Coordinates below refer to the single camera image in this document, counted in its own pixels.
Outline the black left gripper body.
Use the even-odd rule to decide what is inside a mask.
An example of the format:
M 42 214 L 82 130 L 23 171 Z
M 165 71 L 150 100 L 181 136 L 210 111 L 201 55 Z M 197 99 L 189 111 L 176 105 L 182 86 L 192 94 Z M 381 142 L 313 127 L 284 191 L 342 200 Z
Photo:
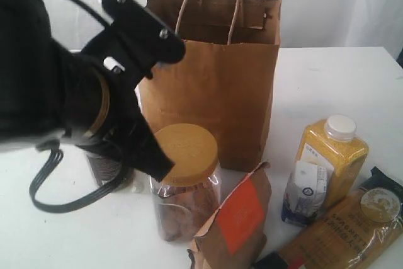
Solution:
M 142 162 L 148 124 L 134 89 L 147 74 L 144 52 L 117 27 L 75 55 L 75 145 L 115 161 Z

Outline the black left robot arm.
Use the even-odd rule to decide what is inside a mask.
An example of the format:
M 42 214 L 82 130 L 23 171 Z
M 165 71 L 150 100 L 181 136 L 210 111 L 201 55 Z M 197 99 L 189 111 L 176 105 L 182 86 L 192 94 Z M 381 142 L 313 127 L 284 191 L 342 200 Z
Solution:
M 52 35 L 43 0 L 1 0 L 1 150 L 72 144 L 162 180 L 173 168 L 135 88 L 183 41 L 135 0 L 101 0 L 103 29 L 76 53 Z

